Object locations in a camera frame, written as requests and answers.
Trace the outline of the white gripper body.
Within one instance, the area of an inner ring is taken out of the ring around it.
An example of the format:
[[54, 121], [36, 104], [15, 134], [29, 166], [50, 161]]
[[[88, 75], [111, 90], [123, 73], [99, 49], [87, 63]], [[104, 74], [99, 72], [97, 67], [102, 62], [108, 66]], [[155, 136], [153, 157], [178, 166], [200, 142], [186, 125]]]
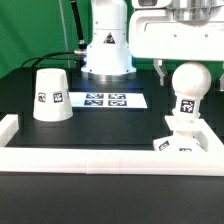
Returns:
[[224, 61], [224, 0], [132, 0], [135, 58]]

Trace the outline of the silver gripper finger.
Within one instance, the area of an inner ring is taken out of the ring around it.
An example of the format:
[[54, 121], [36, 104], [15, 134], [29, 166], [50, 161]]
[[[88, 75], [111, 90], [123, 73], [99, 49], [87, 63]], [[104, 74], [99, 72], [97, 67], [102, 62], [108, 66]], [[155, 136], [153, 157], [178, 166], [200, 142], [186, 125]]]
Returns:
[[167, 86], [169, 79], [168, 79], [168, 71], [165, 67], [164, 61], [162, 59], [154, 59], [153, 66], [160, 77], [160, 85]]
[[215, 90], [221, 92], [224, 91], [224, 74], [215, 80]]

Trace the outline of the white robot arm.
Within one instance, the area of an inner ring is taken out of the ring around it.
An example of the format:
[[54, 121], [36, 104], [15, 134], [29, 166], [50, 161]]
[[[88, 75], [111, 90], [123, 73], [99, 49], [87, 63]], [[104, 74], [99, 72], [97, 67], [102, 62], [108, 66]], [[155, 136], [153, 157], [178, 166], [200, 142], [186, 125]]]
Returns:
[[224, 0], [91, 0], [92, 41], [82, 72], [116, 80], [135, 71], [133, 58], [151, 59], [165, 83], [165, 60], [224, 63]]

